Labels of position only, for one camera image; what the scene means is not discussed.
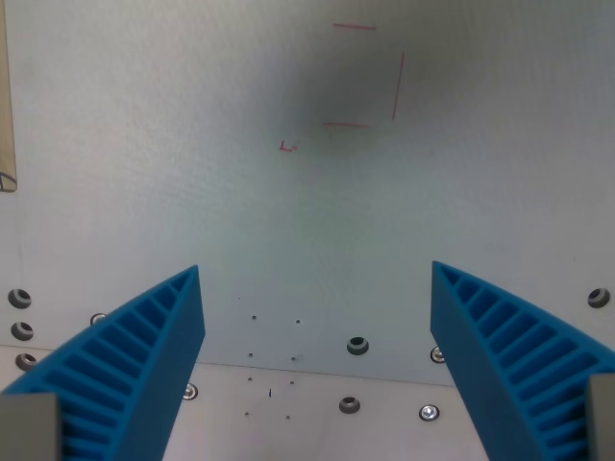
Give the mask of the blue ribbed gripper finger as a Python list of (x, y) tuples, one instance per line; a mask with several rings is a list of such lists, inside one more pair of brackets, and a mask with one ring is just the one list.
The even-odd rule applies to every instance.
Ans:
[(430, 331), (489, 459), (589, 459), (586, 387), (613, 371), (613, 350), (439, 261)]
[(191, 266), (66, 341), (3, 392), (58, 398), (64, 460), (160, 460), (205, 335)]

